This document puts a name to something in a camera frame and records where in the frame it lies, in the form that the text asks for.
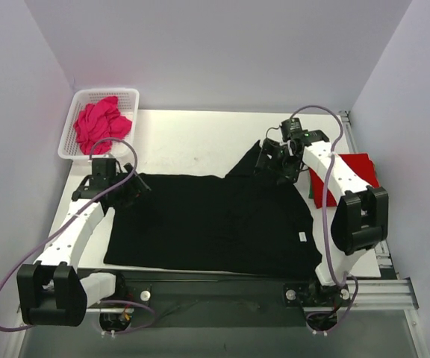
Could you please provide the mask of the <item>black t shirt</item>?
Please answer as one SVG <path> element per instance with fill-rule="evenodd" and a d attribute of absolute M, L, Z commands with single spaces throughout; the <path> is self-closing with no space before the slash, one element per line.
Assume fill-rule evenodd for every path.
<path fill-rule="evenodd" d="M 255 171 L 260 151 L 222 178 L 144 174 L 150 192 L 116 209 L 104 263 L 311 278 L 322 260 L 311 212 L 293 184 Z"/>

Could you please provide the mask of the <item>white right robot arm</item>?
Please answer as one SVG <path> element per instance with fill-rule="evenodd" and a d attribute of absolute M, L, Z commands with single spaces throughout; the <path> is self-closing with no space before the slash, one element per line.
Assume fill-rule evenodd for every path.
<path fill-rule="evenodd" d="M 295 183 L 304 168 L 310 169 L 322 181 L 322 200 L 331 195 L 336 203 L 334 215 L 326 208 L 320 214 L 322 262 L 315 269 L 317 279 L 306 288 L 310 301 L 324 304 L 333 296 L 333 286 L 343 285 L 363 255 L 387 238 L 389 196 L 356 174 L 321 130 L 302 128 L 296 117 L 278 129 L 281 141 L 262 141 L 256 172 L 270 171 Z"/>

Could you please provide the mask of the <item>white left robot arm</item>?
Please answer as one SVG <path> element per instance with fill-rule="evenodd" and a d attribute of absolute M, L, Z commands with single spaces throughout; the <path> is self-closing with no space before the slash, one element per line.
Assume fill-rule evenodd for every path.
<path fill-rule="evenodd" d="M 22 320 L 30 326 L 77 327 L 87 308 L 101 301 L 122 305 L 128 290 L 121 274 L 94 271 L 79 277 L 78 267 L 94 230 L 109 209 L 122 209 L 149 192 L 132 164 L 96 158 L 92 171 L 72 193 L 66 217 L 49 246 L 16 273 Z"/>

